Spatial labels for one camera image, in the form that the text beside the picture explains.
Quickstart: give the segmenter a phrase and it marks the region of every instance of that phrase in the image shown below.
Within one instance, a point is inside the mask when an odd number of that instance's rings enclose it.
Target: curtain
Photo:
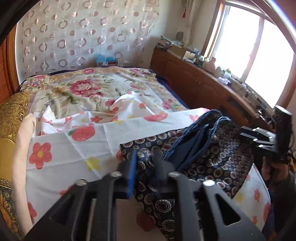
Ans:
[[[191,33],[192,33],[192,26],[195,19],[195,15],[200,7],[200,3],[202,0],[187,0],[186,11],[185,11],[185,18],[186,18],[186,31],[185,31],[185,47],[188,47],[191,41]]]
[[[137,66],[159,9],[159,0],[39,1],[18,23],[21,74],[94,66],[98,53]]]

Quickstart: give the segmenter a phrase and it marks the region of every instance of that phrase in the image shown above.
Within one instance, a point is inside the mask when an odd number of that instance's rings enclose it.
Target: cardboard box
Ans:
[[[117,62],[100,62],[96,64],[97,67],[111,67],[111,66],[117,66]]]
[[[178,46],[173,45],[170,48],[170,51],[173,52],[174,54],[180,56],[181,58],[184,57],[185,53],[186,53],[186,49],[185,48],[180,48]]]

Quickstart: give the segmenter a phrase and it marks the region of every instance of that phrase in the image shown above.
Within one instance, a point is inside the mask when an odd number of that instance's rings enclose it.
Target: wooden cabinet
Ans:
[[[190,108],[217,109],[240,126],[268,128],[258,124],[255,110],[243,97],[205,70],[159,49],[154,49],[150,68],[165,77]]]

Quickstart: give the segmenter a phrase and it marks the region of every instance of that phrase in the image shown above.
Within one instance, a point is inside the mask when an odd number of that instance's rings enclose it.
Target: bottle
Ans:
[[[221,73],[222,73],[222,69],[221,69],[221,67],[220,66],[218,66],[217,68],[216,68],[216,70],[215,70],[215,76],[217,77],[217,78],[219,78],[219,77],[221,77]]]
[[[207,62],[205,69],[214,74],[216,70],[216,65],[215,65],[216,59],[214,57],[211,58],[209,62]]]

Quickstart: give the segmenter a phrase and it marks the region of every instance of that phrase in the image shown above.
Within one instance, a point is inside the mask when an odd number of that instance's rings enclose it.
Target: golden patterned cushion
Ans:
[[[27,115],[29,98],[17,93],[0,105],[0,216],[11,231],[21,239],[11,197],[12,154],[23,118]]]

